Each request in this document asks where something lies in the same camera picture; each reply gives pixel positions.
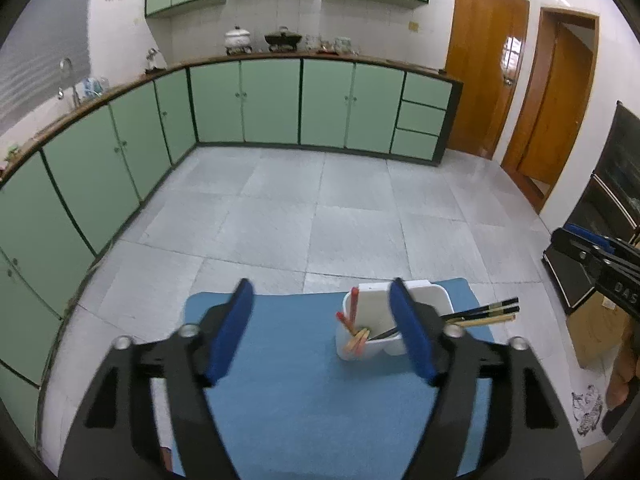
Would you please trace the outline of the person's right hand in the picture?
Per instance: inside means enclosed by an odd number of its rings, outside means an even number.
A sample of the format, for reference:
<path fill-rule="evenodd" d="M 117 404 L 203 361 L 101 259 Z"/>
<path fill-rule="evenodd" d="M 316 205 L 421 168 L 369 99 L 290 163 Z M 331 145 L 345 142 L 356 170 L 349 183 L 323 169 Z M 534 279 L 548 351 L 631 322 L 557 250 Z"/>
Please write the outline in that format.
<path fill-rule="evenodd" d="M 631 381 L 639 376 L 639 357 L 632 348 L 633 342 L 634 324 L 630 324 L 623 333 L 606 389 L 605 402 L 609 410 L 614 410 L 626 401 Z"/>

